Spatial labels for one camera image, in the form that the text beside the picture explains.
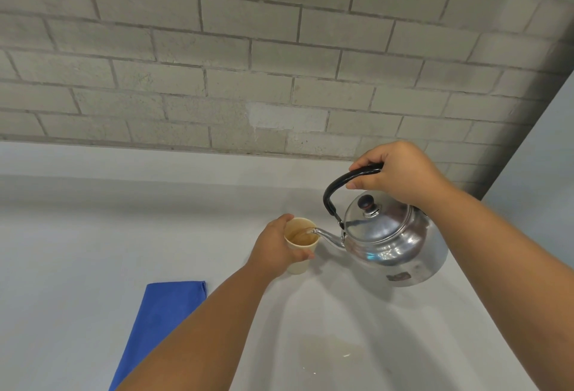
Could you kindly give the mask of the person's right hand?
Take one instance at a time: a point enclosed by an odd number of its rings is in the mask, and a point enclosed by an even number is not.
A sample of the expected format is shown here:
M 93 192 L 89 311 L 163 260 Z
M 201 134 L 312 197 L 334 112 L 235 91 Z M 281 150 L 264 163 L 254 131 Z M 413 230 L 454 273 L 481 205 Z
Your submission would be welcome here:
M 420 209 L 428 209 L 442 194 L 452 188 L 449 180 L 416 145 L 395 141 L 370 149 L 350 167 L 359 168 L 382 163 L 387 190 L 396 200 Z

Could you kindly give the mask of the person's left hand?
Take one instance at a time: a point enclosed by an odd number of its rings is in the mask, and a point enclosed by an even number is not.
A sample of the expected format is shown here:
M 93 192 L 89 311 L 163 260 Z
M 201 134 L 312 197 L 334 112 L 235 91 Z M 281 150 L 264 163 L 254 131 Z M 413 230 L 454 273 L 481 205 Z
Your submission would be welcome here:
M 270 282 L 282 276 L 290 265 L 306 262 L 314 256 L 314 253 L 309 251 L 290 249 L 284 236 L 268 232 L 267 224 L 257 238 L 245 267 L 254 275 Z

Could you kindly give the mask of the beige paper cup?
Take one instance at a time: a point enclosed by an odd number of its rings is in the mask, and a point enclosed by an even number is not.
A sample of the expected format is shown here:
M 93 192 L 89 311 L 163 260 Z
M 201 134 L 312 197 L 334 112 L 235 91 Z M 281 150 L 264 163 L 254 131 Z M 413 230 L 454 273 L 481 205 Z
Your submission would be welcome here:
M 313 253 L 319 242 L 314 229 L 317 225 L 303 217 L 292 217 L 285 224 L 283 236 L 286 245 L 292 250 L 305 250 Z

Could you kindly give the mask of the silver metal kettle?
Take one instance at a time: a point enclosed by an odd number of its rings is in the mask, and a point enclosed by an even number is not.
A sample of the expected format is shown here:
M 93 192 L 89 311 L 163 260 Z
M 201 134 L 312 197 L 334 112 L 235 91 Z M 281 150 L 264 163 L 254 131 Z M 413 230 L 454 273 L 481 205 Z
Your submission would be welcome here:
M 339 216 L 331 197 L 335 191 L 361 176 L 382 171 L 372 163 L 348 172 L 332 182 L 323 194 L 323 204 L 341 228 L 334 235 L 315 227 L 308 233 L 321 236 L 336 249 L 343 249 L 360 264 L 382 273 L 394 287 L 420 284 L 437 274 L 449 249 L 434 222 L 422 210 L 401 203 L 383 191 L 365 191 Z

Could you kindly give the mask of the person's left forearm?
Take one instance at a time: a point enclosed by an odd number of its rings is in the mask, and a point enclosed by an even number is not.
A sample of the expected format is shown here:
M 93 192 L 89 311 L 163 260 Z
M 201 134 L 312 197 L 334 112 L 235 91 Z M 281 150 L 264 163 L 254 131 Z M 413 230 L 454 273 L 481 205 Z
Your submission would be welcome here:
M 254 263 L 225 280 L 117 391 L 229 391 L 263 294 L 275 275 Z

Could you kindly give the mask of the person's right forearm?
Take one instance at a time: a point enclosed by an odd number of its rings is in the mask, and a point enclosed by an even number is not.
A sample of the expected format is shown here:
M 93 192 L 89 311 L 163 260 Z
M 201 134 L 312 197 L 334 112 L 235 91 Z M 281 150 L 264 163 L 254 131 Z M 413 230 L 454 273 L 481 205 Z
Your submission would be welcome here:
M 574 270 L 456 188 L 418 206 L 536 387 L 574 391 Z

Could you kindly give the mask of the blue cloth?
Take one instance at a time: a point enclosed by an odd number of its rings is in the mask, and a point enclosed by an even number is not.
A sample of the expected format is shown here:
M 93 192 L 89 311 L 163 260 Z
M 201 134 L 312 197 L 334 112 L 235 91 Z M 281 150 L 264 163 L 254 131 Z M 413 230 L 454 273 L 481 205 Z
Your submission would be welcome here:
M 205 281 L 148 284 L 109 391 L 116 391 L 141 361 L 206 298 Z

